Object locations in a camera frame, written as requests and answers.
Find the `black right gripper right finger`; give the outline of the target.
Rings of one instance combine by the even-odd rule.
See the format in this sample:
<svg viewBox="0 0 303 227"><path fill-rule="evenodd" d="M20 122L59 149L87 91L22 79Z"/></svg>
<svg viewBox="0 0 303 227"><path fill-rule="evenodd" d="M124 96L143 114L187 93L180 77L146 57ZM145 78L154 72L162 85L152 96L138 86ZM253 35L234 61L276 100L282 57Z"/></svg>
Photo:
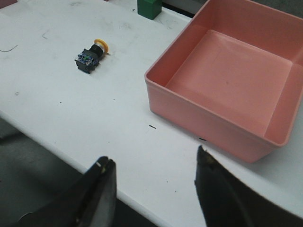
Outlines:
<svg viewBox="0 0 303 227"><path fill-rule="evenodd" d="M265 199L197 149L195 186L208 227L301 227L303 219Z"/></svg>

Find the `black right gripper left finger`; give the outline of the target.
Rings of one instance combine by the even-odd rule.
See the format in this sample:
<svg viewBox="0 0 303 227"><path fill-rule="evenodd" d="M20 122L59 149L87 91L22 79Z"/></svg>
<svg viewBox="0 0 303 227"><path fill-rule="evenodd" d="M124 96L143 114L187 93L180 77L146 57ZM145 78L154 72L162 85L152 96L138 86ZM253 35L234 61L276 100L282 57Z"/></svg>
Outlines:
<svg viewBox="0 0 303 227"><path fill-rule="evenodd" d="M16 227L110 227L116 208L116 163L100 157L67 191Z"/></svg>

